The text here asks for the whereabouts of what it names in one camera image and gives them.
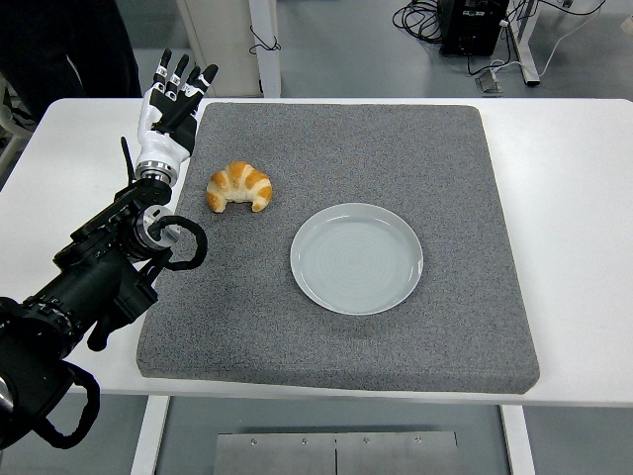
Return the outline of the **robot hand, white shell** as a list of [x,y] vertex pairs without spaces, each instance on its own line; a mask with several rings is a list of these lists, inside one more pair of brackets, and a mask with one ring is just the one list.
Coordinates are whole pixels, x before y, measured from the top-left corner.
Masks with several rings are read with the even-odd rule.
[[198,107],[213,83],[219,68],[211,64],[194,67],[188,75],[189,56],[184,54],[173,71],[168,70],[172,51],[166,49],[144,93],[137,140],[141,146],[137,168],[161,166],[177,171],[194,148]]

